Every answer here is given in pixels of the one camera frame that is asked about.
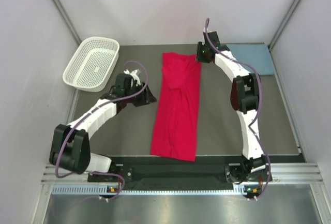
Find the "red t shirt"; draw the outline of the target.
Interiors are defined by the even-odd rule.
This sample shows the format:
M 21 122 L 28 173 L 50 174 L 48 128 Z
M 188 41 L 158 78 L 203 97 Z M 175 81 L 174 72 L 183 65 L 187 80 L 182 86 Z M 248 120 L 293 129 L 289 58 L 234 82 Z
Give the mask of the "red t shirt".
M 195 161 L 201 63 L 195 55 L 162 55 L 162 82 L 151 155 Z

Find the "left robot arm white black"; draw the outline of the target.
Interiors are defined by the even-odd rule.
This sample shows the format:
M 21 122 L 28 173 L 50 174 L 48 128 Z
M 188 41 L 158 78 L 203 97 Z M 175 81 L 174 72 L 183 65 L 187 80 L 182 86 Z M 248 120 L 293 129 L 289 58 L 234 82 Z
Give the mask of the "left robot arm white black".
M 139 74 L 138 69 L 118 74 L 110 91 L 90 110 L 77 120 L 55 128 L 49 156 L 52 165 L 75 174 L 99 172 L 106 181 L 116 178 L 117 168 L 111 165 L 111 158 L 92 153 L 89 142 L 102 125 L 128 104 L 141 107 L 157 101 Z

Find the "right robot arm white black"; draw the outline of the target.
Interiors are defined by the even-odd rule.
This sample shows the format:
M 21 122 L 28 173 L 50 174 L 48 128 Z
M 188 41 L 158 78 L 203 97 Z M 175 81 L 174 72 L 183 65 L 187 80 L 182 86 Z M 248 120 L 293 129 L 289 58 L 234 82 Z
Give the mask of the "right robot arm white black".
M 242 176 L 251 181 L 266 167 L 266 159 L 260 144 L 258 118 L 260 114 L 261 79 L 253 69 L 239 62 L 226 45 L 221 45 L 217 32 L 203 31 L 204 41 L 197 45 L 195 60 L 213 63 L 232 82 L 230 103 L 236 111 L 243 136 Z

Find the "folded blue t shirt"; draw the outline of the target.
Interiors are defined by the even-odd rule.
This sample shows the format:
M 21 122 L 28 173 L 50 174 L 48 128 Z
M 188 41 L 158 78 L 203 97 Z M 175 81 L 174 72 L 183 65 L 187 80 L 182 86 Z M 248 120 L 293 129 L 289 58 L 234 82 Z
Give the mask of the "folded blue t shirt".
M 239 62 L 251 65 L 259 75 L 271 76 L 275 74 L 274 64 L 267 45 L 228 43 L 227 47 Z

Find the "white perforated plastic basket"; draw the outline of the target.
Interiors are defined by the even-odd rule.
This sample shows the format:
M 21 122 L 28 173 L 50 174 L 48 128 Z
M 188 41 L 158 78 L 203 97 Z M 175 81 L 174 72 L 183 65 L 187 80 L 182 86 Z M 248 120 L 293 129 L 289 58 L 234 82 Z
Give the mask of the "white perforated plastic basket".
M 63 72 L 64 83 L 81 91 L 102 91 L 117 63 L 119 48 L 119 43 L 111 38 L 86 38 Z

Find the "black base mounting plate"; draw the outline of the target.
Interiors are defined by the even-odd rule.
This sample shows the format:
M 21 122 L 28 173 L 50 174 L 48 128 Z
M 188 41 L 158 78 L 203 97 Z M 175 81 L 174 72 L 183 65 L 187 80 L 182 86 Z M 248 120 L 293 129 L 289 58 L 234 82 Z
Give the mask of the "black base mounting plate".
M 258 176 L 266 180 L 270 175 L 264 156 L 258 159 L 246 159 L 243 156 L 197 156 L 193 162 L 153 156 L 115 157 L 108 172 L 121 175 L 127 183 L 164 178 L 244 182 L 255 180 Z

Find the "right aluminium corner post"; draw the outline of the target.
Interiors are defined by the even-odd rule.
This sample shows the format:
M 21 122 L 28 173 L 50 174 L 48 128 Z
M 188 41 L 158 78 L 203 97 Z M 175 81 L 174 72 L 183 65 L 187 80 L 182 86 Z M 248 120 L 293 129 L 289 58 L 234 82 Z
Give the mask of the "right aluminium corner post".
M 302 0 L 292 0 L 291 4 L 288 8 L 288 10 L 285 12 L 284 17 L 282 18 L 279 26 L 276 29 L 276 32 L 274 33 L 269 45 L 268 45 L 268 50 L 271 52 L 273 48 L 275 47 L 276 43 L 280 39 L 282 33 L 284 32 L 285 28 L 287 25 L 290 23 L 294 13 L 296 12 L 297 8 L 299 7 L 300 3 Z

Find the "aluminium corner post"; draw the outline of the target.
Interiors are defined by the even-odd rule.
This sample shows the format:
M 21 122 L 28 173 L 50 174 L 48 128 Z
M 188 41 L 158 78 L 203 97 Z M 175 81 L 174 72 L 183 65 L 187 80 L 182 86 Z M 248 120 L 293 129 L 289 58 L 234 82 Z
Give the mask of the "aluminium corner post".
M 285 28 L 287 25 L 290 23 L 294 13 L 296 12 L 297 8 L 299 7 L 300 3 L 302 0 L 292 0 L 291 4 L 288 8 L 288 10 L 285 12 L 284 17 L 282 18 L 279 26 L 276 29 L 276 32 L 274 33 L 269 45 L 268 45 L 268 50 L 271 52 L 273 48 L 275 47 L 276 43 L 280 39 L 282 33 L 284 32 Z
M 54 4 L 55 9 L 57 10 L 59 15 L 63 19 L 63 21 L 65 23 L 65 26 L 67 27 L 68 32 L 70 33 L 70 35 L 74 39 L 75 43 L 79 46 L 80 43 L 82 42 L 82 40 L 79 37 L 79 34 L 78 34 L 77 30 L 75 29 L 75 27 L 74 27 L 69 15 L 68 15 L 67 11 L 65 10 L 61 0 L 51 0 L 51 1 Z

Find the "aluminium frame rail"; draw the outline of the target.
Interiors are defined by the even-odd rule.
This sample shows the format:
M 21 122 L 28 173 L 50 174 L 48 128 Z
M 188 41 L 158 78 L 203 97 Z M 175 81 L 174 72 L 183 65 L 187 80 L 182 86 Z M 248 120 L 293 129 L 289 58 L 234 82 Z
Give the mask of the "aluminium frame rail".
M 86 184 L 88 174 L 72 174 L 64 169 L 59 169 L 55 175 L 55 166 L 47 165 L 41 182 L 44 184 Z M 272 184 L 321 184 L 323 178 L 316 163 L 272 163 L 271 164 Z

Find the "left aluminium corner post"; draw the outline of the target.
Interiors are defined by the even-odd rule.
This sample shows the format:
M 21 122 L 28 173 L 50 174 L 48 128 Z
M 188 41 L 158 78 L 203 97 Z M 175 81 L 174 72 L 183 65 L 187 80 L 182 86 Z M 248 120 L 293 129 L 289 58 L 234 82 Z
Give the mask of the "left aluminium corner post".
M 79 34 L 78 34 L 77 30 L 75 29 L 75 27 L 74 27 L 69 15 L 68 15 L 67 11 L 65 10 L 61 0 L 51 0 L 51 1 L 54 4 L 55 9 L 57 10 L 59 15 L 63 19 L 63 21 L 65 23 L 65 26 L 67 27 L 68 32 L 70 33 L 70 35 L 74 39 L 75 43 L 79 46 L 80 43 L 82 42 L 82 40 L 79 37 Z

